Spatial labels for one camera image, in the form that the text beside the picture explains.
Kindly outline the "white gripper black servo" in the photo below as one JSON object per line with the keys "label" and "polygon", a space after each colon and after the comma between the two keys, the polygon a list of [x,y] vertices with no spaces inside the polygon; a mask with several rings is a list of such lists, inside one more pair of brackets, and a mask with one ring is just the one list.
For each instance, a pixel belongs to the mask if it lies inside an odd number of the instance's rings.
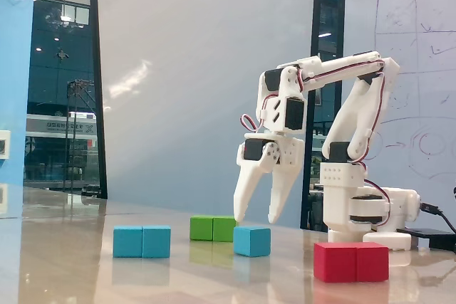
{"label": "white gripper black servo", "polygon": [[237,153],[240,173],[234,191],[234,218],[243,221],[257,184],[263,174],[272,172],[268,220],[276,223],[302,167],[304,141],[271,132],[244,137]]}

